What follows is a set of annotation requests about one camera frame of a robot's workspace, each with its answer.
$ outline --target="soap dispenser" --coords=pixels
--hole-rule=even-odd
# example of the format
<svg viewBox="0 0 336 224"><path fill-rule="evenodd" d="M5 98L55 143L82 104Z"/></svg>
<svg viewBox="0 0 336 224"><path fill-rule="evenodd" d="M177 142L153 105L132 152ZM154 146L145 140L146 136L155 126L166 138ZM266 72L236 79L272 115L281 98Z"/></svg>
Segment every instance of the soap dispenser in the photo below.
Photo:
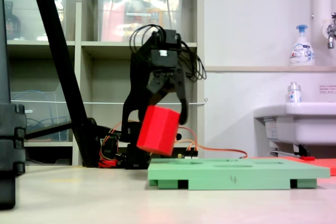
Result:
<svg viewBox="0 0 336 224"><path fill-rule="evenodd" d="M296 29L299 30L299 38L295 42L289 58L291 67L315 65L315 53L311 47L311 43L308 42L305 33L307 28L308 26L306 25L299 25L296 27Z"/></svg>

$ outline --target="white wire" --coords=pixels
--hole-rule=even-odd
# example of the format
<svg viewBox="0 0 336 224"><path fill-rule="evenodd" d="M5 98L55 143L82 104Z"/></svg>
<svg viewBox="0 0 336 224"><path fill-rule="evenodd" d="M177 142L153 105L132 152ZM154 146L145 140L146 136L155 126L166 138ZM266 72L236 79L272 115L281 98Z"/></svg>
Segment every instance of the white wire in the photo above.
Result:
<svg viewBox="0 0 336 224"><path fill-rule="evenodd" d="M36 102L36 103L66 103L66 102L56 102L56 101L26 101L26 100L11 100L11 102ZM107 105L123 105L123 102L83 102L84 104L107 104ZM191 102L189 105L205 105L206 102ZM181 105L178 102L163 102L158 103L158 105Z"/></svg>

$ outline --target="green board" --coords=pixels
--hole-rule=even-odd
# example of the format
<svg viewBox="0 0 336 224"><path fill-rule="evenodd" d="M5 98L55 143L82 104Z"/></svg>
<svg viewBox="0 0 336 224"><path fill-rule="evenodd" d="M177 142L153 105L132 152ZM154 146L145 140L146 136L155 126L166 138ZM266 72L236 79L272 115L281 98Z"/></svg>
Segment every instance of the green board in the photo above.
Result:
<svg viewBox="0 0 336 224"><path fill-rule="evenodd" d="M281 158L156 158L148 168L150 186L158 189L235 190L316 188L329 168Z"/></svg>

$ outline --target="black tripod leg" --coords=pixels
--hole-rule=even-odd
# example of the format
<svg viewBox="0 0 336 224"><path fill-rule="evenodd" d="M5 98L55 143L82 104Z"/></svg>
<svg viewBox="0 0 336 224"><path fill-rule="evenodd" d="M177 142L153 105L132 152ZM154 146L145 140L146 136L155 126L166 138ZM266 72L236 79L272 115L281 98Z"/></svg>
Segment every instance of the black tripod leg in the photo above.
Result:
<svg viewBox="0 0 336 224"><path fill-rule="evenodd" d="M96 124L87 118L55 1L36 0L36 2L48 36L51 55L67 102L73 123L72 131L83 165L98 167L100 142L95 132Z"/></svg>

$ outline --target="robotic arm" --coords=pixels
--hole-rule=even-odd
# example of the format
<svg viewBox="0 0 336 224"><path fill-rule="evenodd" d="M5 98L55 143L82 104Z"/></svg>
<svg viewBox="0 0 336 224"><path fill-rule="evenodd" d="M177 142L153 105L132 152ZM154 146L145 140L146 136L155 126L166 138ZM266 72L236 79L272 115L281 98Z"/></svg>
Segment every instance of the robotic arm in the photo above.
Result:
<svg viewBox="0 0 336 224"><path fill-rule="evenodd" d="M137 50L131 44L134 43L136 35L145 28L146 31L151 28L156 28L157 31L154 31L147 42ZM132 51L131 91L123 106L121 135L117 132L116 134L119 134L119 137L111 139L116 144L117 141L130 144L127 147L127 154L115 154L114 158L118 162L112 162L113 165L110 167L146 169L150 156L148 152L139 149L136 143L148 106L156 105L168 93L176 92L181 102L178 122L181 125L185 124L188 117L185 76L192 81L197 81L198 79L205 79L206 73L199 57L190 51L181 40L180 34L177 34L174 30L163 29L156 25L143 26L131 36L130 48ZM185 65L190 72L185 74L182 65ZM130 113L134 110L138 110L139 122L128 121ZM109 143L108 148L103 146L103 149L109 152L110 158L113 158L113 155L111 155L113 152L110 151L111 146L113 147L113 144Z"/></svg>

